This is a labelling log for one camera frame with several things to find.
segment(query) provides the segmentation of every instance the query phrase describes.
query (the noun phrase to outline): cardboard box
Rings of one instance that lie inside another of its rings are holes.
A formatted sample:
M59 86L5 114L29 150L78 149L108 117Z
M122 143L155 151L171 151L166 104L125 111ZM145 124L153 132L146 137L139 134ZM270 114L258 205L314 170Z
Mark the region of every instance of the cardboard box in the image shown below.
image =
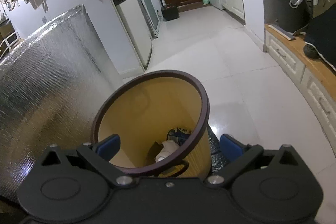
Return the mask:
M8 21L8 23L6 25L0 26L0 35L2 36L2 39L6 38L7 36L12 34L13 32L15 32L15 30L14 30L13 25L10 21Z

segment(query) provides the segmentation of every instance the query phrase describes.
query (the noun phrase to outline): yellow wastebasket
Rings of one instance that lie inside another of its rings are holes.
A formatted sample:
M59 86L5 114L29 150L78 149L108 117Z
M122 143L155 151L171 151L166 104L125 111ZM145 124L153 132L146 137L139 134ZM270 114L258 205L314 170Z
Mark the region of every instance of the yellow wastebasket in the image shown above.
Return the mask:
M211 168L209 110L206 91L192 75L175 70L144 74L103 104L93 123L93 142L118 134L121 148L110 162L132 176L162 176L183 165L179 177L204 180ZM191 130L189 138L167 158L146 166L152 145L165 141L176 127Z

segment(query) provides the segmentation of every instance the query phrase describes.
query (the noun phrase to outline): round black object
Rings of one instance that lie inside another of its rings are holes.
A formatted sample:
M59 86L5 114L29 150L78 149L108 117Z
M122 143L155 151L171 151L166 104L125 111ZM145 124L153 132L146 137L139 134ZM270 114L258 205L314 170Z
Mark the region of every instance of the round black object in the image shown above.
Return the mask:
M55 178L45 182L41 187L42 194L53 200L73 198L81 190L79 182L71 178Z
M22 208L46 223L73 223L96 213L109 194L99 175L77 167L44 166L17 192Z
M320 55L313 45L306 44L303 46L304 55L311 59L319 59Z
M288 200L294 198L298 192L298 185L286 178L269 178L260 183L260 192L267 198Z
M232 185L233 198L247 215L273 223L300 221L317 212L323 194L313 176L292 165L268 168L246 172Z

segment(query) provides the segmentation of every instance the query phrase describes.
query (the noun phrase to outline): silver foil insulation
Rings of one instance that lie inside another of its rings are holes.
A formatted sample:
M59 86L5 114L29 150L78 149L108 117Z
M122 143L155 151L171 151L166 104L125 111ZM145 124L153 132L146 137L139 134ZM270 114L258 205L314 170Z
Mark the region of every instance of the silver foil insulation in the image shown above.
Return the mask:
M95 115L121 85L83 5L17 45L0 62L0 195L16 202L48 145L89 141Z

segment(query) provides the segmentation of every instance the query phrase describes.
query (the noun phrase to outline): wooden countertop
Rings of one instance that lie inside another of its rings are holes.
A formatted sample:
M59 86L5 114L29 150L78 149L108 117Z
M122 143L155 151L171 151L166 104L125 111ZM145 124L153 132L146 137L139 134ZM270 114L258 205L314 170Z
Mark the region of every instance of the wooden countertop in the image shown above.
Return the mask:
M265 24L265 29L281 41L292 53L294 53L321 82L330 96L336 101L336 72L322 59L312 60L303 53L303 46L306 44L302 37L295 40L287 40L281 34Z

